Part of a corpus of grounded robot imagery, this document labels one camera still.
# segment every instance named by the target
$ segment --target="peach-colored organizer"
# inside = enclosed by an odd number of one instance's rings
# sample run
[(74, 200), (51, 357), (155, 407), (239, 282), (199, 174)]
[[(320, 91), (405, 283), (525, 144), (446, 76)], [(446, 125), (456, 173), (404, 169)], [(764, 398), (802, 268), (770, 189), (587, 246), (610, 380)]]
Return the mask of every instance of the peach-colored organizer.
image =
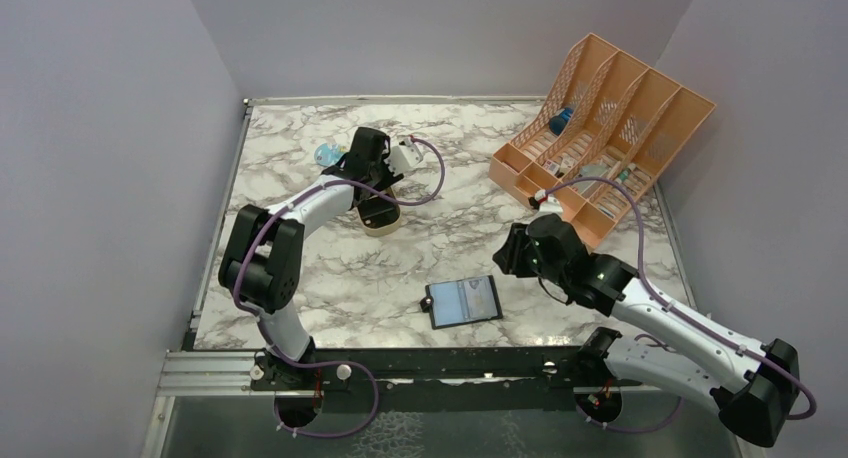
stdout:
[[(557, 136), (548, 127), (562, 108), (573, 114)], [(580, 40), (565, 59), (541, 111), (492, 157), (489, 177), (527, 206), (540, 189), (568, 181), (590, 163), (618, 177), (638, 200), (656, 182), (715, 105), (594, 34)], [(548, 162), (566, 163), (557, 177)], [(571, 188), (554, 193), (563, 219), (596, 248), (630, 209), (609, 185), (583, 195)]]

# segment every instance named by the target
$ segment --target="beige container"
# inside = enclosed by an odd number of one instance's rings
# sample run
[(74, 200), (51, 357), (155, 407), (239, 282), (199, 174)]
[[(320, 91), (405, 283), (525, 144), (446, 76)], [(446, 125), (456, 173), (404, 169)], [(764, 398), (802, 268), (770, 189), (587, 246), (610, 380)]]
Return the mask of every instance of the beige container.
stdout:
[[(548, 122), (564, 107), (574, 110), (559, 136)], [(489, 177), (527, 206), (540, 189), (574, 178), (583, 165), (603, 163), (608, 176), (631, 171), (622, 184), (638, 200), (656, 183), (715, 105), (597, 35), (578, 42), (565, 59), (536, 118), (492, 157)], [(548, 162), (565, 163), (557, 177)], [(597, 248), (630, 206), (609, 185), (583, 195), (554, 193), (563, 219)]]

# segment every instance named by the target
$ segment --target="black cable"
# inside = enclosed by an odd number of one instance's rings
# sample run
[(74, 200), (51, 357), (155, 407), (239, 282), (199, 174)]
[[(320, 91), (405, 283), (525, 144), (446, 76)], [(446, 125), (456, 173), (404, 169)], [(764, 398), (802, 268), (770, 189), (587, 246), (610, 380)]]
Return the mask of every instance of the black cable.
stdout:
[(539, 286), (541, 286), (541, 287), (542, 287), (542, 289), (543, 289), (543, 290), (545, 290), (545, 293), (547, 293), (547, 294), (548, 294), (548, 296), (550, 296), (550, 297), (551, 297), (551, 299), (553, 299), (554, 301), (558, 301), (558, 302), (562, 303), (562, 304), (563, 304), (563, 305), (565, 305), (565, 306), (568, 306), (568, 303), (566, 303), (566, 302), (564, 302), (564, 301), (560, 300), (560, 299), (559, 299), (559, 298), (557, 298), (556, 296), (552, 295), (550, 291), (548, 291), (548, 289), (545, 287), (545, 283), (542, 281), (542, 277), (541, 277), (541, 276), (539, 277)]

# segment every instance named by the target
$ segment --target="wall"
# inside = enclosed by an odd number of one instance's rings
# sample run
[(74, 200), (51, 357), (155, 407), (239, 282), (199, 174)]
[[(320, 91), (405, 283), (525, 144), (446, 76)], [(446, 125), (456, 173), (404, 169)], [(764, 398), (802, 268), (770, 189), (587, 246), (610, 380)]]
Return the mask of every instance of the wall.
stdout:
[(817, 392), (774, 457), (848, 445), (845, 2), (694, 0), (658, 64), (718, 104), (661, 181), (698, 304), (794, 344)]
[(242, 94), (546, 94), (594, 31), (654, 63), (691, 0), (192, 0)]
[(189, 0), (0, 23), (0, 456), (138, 456), (241, 97)]

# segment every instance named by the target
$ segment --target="marble table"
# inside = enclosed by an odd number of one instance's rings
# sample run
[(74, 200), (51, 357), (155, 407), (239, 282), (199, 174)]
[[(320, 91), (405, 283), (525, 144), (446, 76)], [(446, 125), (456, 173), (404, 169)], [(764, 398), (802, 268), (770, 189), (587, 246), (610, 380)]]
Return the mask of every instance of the marble table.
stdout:
[[(347, 145), (358, 126), (390, 136), (430, 140), (444, 155), (447, 178), (437, 200), (404, 208), (401, 228), (381, 238), (365, 235), (355, 212), (330, 222), (304, 243), (295, 302), (304, 327), (320, 347), (470, 347), (575, 345), (598, 326), (624, 334), (636, 329), (550, 299), (536, 280), (504, 276), (492, 254), (513, 221), (532, 211), (488, 179), (492, 153), (536, 115), (540, 104), (372, 104), (259, 106), (238, 165), (217, 257), (207, 286), (196, 349), (264, 346), (252, 317), (238, 311), (217, 283), (220, 258), (239, 208), (268, 206), (302, 190), (321, 172), (313, 160), (322, 143)], [(395, 185), (400, 198), (435, 187), (438, 164), (425, 163)], [(689, 304), (654, 193), (641, 202), (646, 219), (649, 278)], [(629, 214), (598, 248), (635, 264), (637, 228)], [(503, 319), (433, 330), (418, 310), (428, 283), (492, 274)]]

